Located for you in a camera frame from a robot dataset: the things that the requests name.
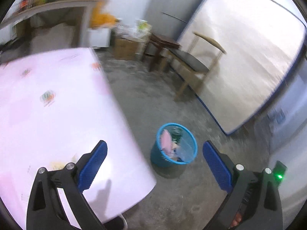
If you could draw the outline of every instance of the wooden chair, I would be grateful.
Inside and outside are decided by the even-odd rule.
[[[195,92],[197,92],[197,90],[201,87],[202,83],[204,82],[206,75],[210,71],[208,67],[206,67],[203,63],[201,63],[198,59],[196,59],[193,55],[190,54],[190,52],[193,50],[196,43],[198,42],[199,38],[204,39],[205,41],[209,42],[211,45],[220,50],[217,56],[212,60],[210,69],[212,69],[217,64],[217,62],[219,61],[219,59],[223,54],[227,54],[226,51],[222,48],[222,46],[214,39],[204,36],[197,32],[193,32],[193,34],[195,34],[195,37],[187,52],[173,48],[168,49],[167,52],[167,55],[170,55],[172,58],[178,60],[184,67],[186,67],[190,71],[190,74],[185,79],[179,91],[176,93],[174,100],[176,100],[183,93],[186,86],[189,85],[190,81],[196,74],[202,74],[203,75],[202,79],[200,80],[199,84],[197,85],[197,88],[195,89]],[[160,65],[159,71],[162,73],[166,66],[167,66],[167,58],[164,58]]]

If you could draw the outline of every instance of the chair backrest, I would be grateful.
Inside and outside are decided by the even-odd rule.
[[[222,46],[217,41],[215,41],[214,39],[207,37],[203,34],[197,33],[197,32],[193,32],[193,34],[195,34],[196,36],[198,36],[198,37],[204,39],[205,41],[209,42],[212,46],[219,49],[223,54],[227,54],[225,49],[223,49]]]
[[[204,39],[205,41],[209,42],[212,46],[216,47],[217,49],[220,50],[220,52],[217,54],[217,56],[212,60],[209,69],[212,69],[219,61],[219,59],[221,58],[221,56],[223,54],[227,54],[227,52],[225,51],[225,49],[222,48],[222,46],[214,39],[207,37],[203,34],[197,33],[197,32],[193,32],[193,34],[195,34],[195,38],[193,39],[189,49],[188,49],[188,53],[190,53],[194,46],[196,45],[196,43],[198,42],[199,38]]]

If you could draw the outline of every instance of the blue trash can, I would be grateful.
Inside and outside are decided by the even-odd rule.
[[[174,127],[181,129],[181,137],[179,141],[179,146],[181,152],[184,152],[186,156],[185,161],[174,161],[169,158],[164,151],[161,149],[160,136],[164,129],[172,131]],[[192,162],[197,156],[197,143],[193,134],[184,126],[177,123],[167,123],[160,127],[156,135],[156,142],[151,149],[150,160],[152,163],[156,164],[159,167],[169,167],[173,164],[184,165]]]

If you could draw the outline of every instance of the blue trim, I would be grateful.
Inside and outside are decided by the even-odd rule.
[[[219,187],[231,193],[233,191],[232,174],[210,141],[204,142],[203,156]]]
[[[98,144],[97,148],[95,147],[95,152],[80,171],[77,187],[81,193],[90,188],[101,164],[107,156],[108,146],[106,142],[99,141]]]
[[[198,14],[200,8],[202,7],[202,5],[206,2],[207,0],[203,0],[203,2],[199,5],[198,9],[195,11],[194,16],[190,19],[189,23],[187,24],[186,28],[183,30],[182,34],[180,35],[178,41],[180,40],[180,38],[183,36],[183,34],[186,32],[188,26],[191,25],[191,22],[193,21],[193,19],[196,17],[196,15]],[[206,110],[209,112],[209,114],[211,115],[211,117],[214,119],[214,121],[217,123],[217,125],[219,126],[219,128],[222,130],[222,132],[226,135],[229,136],[232,133],[234,133],[236,130],[238,130],[241,126],[243,126],[244,124],[246,124],[252,117],[254,117],[256,114],[259,114],[260,112],[262,112],[262,109],[264,107],[269,106],[273,100],[279,95],[278,93],[280,92],[280,90],[287,85],[287,81],[289,81],[289,79],[291,78],[291,75],[294,74],[298,64],[301,61],[302,55],[304,55],[305,52],[305,48],[304,45],[307,42],[307,30],[306,30],[306,26],[305,24],[302,22],[301,19],[299,19],[295,14],[293,14],[291,11],[289,11],[287,8],[285,8],[284,6],[280,5],[279,3],[275,2],[274,0],[270,0],[272,2],[274,2],[275,4],[277,4],[278,6],[281,6],[283,9],[285,9],[286,11],[288,11],[290,14],[292,14],[295,18],[297,18],[305,27],[305,37],[302,40],[300,49],[298,50],[296,57],[294,58],[294,61],[292,62],[292,65],[290,65],[288,71],[285,73],[284,78],[280,81],[280,83],[276,86],[276,89],[271,93],[271,95],[268,97],[267,100],[265,100],[260,106],[259,108],[253,113],[251,114],[251,116],[249,118],[247,118],[242,124],[240,124],[237,128],[235,128],[233,131],[231,132],[225,132],[223,130],[223,128],[221,127],[221,125],[218,123],[218,121],[216,120],[216,118],[213,116],[213,114],[209,111],[208,107],[204,104],[204,102],[200,99],[200,97],[194,92],[194,90],[188,86],[195,94],[195,96],[199,99],[199,101],[203,104],[203,106],[206,108]],[[174,72],[182,79],[183,77],[171,66],[171,68],[174,70]]]
[[[192,137],[193,142],[194,142],[194,145],[195,145],[195,153],[194,153],[193,159],[192,159],[191,161],[189,161],[189,162],[177,162],[177,161],[174,161],[174,160],[172,160],[171,158],[169,158],[169,157],[164,153],[164,151],[161,149],[161,147],[160,147],[160,136],[161,136],[161,133],[162,133],[162,131],[164,130],[164,128],[165,128],[166,126],[170,126],[170,125],[179,126],[179,127],[183,128],[183,129],[184,129],[185,131],[187,131],[187,132],[190,134],[190,136]],[[190,162],[192,162],[192,161],[196,158],[197,153],[198,153],[198,146],[197,146],[197,142],[196,142],[195,137],[193,136],[193,134],[191,133],[191,131],[189,131],[186,127],[184,127],[183,125],[178,124],[178,123],[166,123],[166,124],[162,125],[162,126],[160,127],[160,129],[158,130],[158,132],[157,132],[157,135],[156,135],[156,142],[157,142],[157,146],[158,146],[159,150],[161,151],[163,157],[164,157],[166,160],[168,160],[169,162],[171,162],[171,163],[175,163],[175,164],[187,164],[187,163],[190,163]]]

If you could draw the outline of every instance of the mesh wastebasket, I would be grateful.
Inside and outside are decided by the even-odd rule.
[[[161,148],[160,136],[163,130],[167,130],[172,135],[174,128],[180,130],[180,135],[176,137],[180,146],[176,150],[180,156],[177,160],[168,157]],[[193,134],[184,126],[177,123],[167,123],[160,127],[156,135],[156,142],[152,147],[150,160],[160,167],[169,167],[171,165],[184,165],[192,162],[197,156],[197,143]]]

